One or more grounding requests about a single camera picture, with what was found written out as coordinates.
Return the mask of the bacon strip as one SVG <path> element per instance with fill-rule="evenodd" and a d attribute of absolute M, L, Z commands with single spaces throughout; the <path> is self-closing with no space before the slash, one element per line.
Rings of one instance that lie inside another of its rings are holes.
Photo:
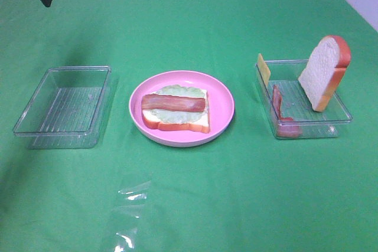
<path fill-rule="evenodd" d="M 146 94 L 142 97 L 141 109 L 161 109 L 180 112 L 203 112 L 206 99 L 173 95 Z"/>
<path fill-rule="evenodd" d="M 276 129 L 276 135 L 280 138 L 298 138 L 302 130 L 298 125 L 293 125 L 292 117 L 283 117 L 281 113 L 282 95 L 279 87 L 275 84 L 272 91 L 271 117 Z"/>

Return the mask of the green lettuce leaf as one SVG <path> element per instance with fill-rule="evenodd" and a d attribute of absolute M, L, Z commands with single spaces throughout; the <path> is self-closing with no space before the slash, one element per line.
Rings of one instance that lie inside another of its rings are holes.
<path fill-rule="evenodd" d="M 186 87 L 176 84 L 162 87 L 159 90 L 155 91 L 154 94 L 203 98 L 205 99 L 205 108 L 203 112 L 170 111 L 164 109 L 143 110 L 142 114 L 144 118 L 153 122 L 162 122 L 169 124 L 191 123 L 209 127 L 208 92 L 206 89 Z"/>

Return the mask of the bread slice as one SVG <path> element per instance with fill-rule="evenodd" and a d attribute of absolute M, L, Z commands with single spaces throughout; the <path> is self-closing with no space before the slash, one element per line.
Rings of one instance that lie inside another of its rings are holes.
<path fill-rule="evenodd" d="M 169 124 L 169 123 L 162 123 L 162 122 L 153 122 L 151 120 L 144 118 L 142 114 L 142 119 L 146 127 L 150 129 L 158 129 L 158 130 L 163 130 L 163 131 L 189 130 L 193 132 L 209 133 L 210 132 L 210 106 L 209 106 L 209 111 L 208 111 L 208 118 L 209 118 L 209 127 L 205 127 L 202 125 L 195 125 L 191 123 Z"/>
<path fill-rule="evenodd" d="M 351 51 L 339 35 L 327 35 L 313 49 L 298 77 L 312 109 L 323 112 L 351 61 Z"/>

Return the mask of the clear left plastic container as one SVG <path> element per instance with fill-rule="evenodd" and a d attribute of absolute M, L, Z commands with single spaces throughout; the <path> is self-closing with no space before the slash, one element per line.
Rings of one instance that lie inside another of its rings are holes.
<path fill-rule="evenodd" d="M 30 149 L 83 149 L 97 143 L 111 95 L 109 66 L 49 68 L 13 128 Z"/>

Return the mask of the clear plastic container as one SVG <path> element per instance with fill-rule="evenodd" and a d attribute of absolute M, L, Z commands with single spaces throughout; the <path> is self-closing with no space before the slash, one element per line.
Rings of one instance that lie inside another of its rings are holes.
<path fill-rule="evenodd" d="M 13 128 L 30 149 L 83 149 L 97 143 L 111 95 L 109 66 L 49 68 Z"/>
<path fill-rule="evenodd" d="M 352 121 L 352 115 L 337 93 L 333 94 L 323 112 L 313 111 L 298 81 L 307 60 L 266 60 L 266 63 L 271 71 L 268 88 L 263 83 L 257 63 L 255 64 L 256 85 L 274 137 L 277 139 L 336 138 L 344 132 L 345 125 Z M 282 116 L 292 117 L 294 122 L 291 124 L 298 125 L 302 130 L 298 138 L 280 138 L 276 135 L 271 117 L 272 91 L 275 84 L 282 95 Z"/>

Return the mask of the pink round plate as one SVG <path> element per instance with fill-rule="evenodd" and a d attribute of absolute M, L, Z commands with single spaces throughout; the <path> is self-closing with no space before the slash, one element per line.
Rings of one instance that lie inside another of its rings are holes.
<path fill-rule="evenodd" d="M 190 130 L 161 131 L 149 129 L 145 126 L 141 110 L 142 96 L 174 84 L 208 91 L 209 133 Z M 129 112 L 136 127 L 146 137 L 163 145 L 185 148 L 210 142 L 226 130 L 234 115 L 234 98 L 221 81 L 208 74 L 198 71 L 174 70 L 157 74 L 143 81 L 130 96 Z"/>

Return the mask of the yellow cheese slice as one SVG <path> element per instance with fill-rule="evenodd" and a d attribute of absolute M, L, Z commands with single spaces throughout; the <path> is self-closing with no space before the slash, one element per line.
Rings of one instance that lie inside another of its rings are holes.
<path fill-rule="evenodd" d="M 261 53 L 258 54 L 257 66 L 260 71 L 263 83 L 265 87 L 268 88 L 271 71 Z"/>

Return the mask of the clear right plastic container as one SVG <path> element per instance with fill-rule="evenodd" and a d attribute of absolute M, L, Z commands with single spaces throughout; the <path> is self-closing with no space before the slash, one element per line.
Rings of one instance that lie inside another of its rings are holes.
<path fill-rule="evenodd" d="M 337 93 L 333 94 L 323 112 L 313 111 L 298 81 L 307 60 L 266 60 L 266 63 L 271 71 L 268 88 L 263 83 L 257 63 L 255 64 L 256 85 L 274 137 L 277 139 L 336 138 L 344 132 L 345 125 L 352 121 L 352 115 Z M 271 117 L 272 91 L 275 84 L 282 95 L 282 116 L 292 117 L 294 122 L 291 124 L 298 125 L 302 130 L 298 138 L 280 138 L 276 135 Z"/>

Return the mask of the upright bread slice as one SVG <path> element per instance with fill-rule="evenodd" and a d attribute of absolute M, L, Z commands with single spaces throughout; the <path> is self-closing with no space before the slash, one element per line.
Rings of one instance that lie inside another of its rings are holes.
<path fill-rule="evenodd" d="M 313 49 L 298 77 L 312 109 L 323 112 L 351 61 L 351 51 L 339 35 L 327 35 Z"/>

